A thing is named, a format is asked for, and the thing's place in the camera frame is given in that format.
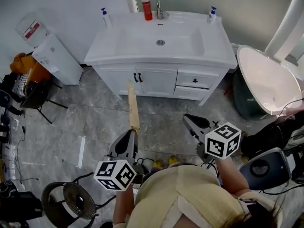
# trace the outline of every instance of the tile floor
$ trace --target tile floor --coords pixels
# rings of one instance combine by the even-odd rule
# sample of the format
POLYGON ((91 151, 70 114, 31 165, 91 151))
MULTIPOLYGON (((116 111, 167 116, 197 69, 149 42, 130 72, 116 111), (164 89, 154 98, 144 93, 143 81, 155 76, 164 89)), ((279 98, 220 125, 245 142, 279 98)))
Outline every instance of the tile floor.
MULTIPOLYGON (((182 115, 185 113, 229 121, 249 134, 258 132, 272 121, 270 118, 261 121, 241 118, 233 106, 231 94, 223 95, 230 82, 228 75, 202 107, 195 101, 138 97, 141 133, 137 157, 160 159, 166 164, 174 154, 179 160, 202 163, 196 155, 196 143, 182 123, 182 115)), ((27 109, 25 118, 13 115, 18 123, 11 120, 10 150, 5 148, 4 151, 7 158, 13 160, 18 141, 23 138, 21 124, 24 125, 26 138, 19 145, 22 177, 39 178, 39 181, 28 180, 23 185, 16 182, 16 185, 20 191, 32 191, 38 198, 51 182, 72 181, 94 171, 97 163, 107 154, 110 144, 129 126, 127 97, 124 96, 123 101, 117 100, 92 68, 85 69, 80 85, 64 86, 63 89, 54 86, 51 95, 52 100, 68 106, 68 109, 46 102, 42 111, 53 122, 52 125, 37 110, 27 109), (85 142, 85 149, 79 168, 82 141, 85 142)), ((242 164, 239 156, 234 160, 238 166, 242 164)), ((6 165, 8 175, 18 179, 14 162, 6 161, 6 165)), ((151 166, 151 161, 146 160, 145 165, 151 166)), ((83 179, 80 184, 98 204, 114 195, 113 192, 102 189, 92 178, 83 179)), ((278 192, 282 188, 272 189, 271 192, 278 192)), ((297 215, 303 211, 303 197, 304 191, 301 188, 286 194, 283 203, 284 228, 291 227, 297 215)), ((96 218, 94 227, 98 228, 103 222, 111 220, 114 204, 115 201, 112 201, 99 210, 100 215, 96 218)), ((33 228, 53 227, 46 217, 32 220, 29 224, 33 228)), ((78 220, 72 227, 84 227, 86 224, 87 222, 78 220)))

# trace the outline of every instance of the black speaker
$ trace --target black speaker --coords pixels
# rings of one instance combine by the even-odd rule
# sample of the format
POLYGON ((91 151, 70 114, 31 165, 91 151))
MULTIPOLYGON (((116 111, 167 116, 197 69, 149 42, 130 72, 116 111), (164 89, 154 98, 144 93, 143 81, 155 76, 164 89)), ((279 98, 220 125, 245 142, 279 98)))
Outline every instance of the black speaker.
POLYGON ((251 190, 265 190, 277 187, 291 178, 285 154, 280 148, 273 148, 251 159, 240 168, 251 190))

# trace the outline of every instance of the chrome faucet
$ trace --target chrome faucet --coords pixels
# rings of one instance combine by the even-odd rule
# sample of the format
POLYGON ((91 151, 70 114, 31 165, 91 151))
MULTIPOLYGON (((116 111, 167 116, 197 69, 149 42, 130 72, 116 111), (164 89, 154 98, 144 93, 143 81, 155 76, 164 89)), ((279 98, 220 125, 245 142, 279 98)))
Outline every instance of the chrome faucet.
POLYGON ((157 19, 163 19, 163 18, 167 19, 169 17, 168 12, 162 11, 160 0, 156 0, 156 13, 157 13, 157 19))

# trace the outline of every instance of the cabinet drawer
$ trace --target cabinet drawer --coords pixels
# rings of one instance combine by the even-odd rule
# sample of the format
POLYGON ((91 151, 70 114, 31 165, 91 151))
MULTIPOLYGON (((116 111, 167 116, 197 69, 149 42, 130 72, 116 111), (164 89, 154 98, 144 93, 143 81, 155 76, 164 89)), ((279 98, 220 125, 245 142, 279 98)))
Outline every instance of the cabinet drawer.
POLYGON ((187 70, 179 70, 176 85, 209 89, 218 76, 217 71, 191 72, 187 70))
POLYGON ((207 89, 198 89, 192 87, 176 86, 174 96, 180 99, 197 100, 200 101, 209 94, 207 89))

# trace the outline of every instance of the black cabinet handle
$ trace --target black cabinet handle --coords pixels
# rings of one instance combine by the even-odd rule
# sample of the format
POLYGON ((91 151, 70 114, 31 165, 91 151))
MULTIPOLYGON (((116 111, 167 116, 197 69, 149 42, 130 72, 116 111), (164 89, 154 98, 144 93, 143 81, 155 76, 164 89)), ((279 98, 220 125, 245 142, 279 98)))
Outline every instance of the black cabinet handle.
POLYGON ((138 74, 138 77, 139 77, 139 81, 143 82, 142 79, 141 79, 141 73, 138 74))
POLYGON ((135 82, 138 82, 138 80, 136 79, 136 73, 134 73, 134 79, 135 79, 135 82))

